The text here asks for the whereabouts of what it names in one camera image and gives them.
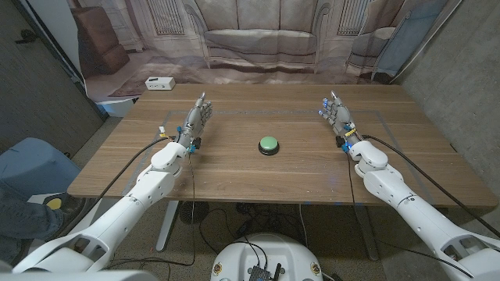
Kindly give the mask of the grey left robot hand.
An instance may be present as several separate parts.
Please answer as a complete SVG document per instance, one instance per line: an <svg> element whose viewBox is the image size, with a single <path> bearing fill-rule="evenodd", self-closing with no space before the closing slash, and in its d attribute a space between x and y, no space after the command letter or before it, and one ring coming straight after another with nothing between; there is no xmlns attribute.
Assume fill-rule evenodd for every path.
<svg viewBox="0 0 500 281"><path fill-rule="evenodd" d="M187 114L184 123L179 127L176 142L193 153L201 147L201 135L213 113L212 103L205 100L205 92L195 101L195 105Z"/></svg>

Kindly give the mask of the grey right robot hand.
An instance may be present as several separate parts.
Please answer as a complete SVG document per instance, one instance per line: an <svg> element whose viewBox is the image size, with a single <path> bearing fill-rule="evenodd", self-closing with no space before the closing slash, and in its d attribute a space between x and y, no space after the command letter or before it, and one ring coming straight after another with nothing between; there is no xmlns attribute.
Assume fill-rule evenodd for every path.
<svg viewBox="0 0 500 281"><path fill-rule="evenodd" d="M342 100L334 91L331 98L324 98L318 114L332 127L336 135L337 146L349 151L352 146L363 138L358 134L352 116Z"/></svg>

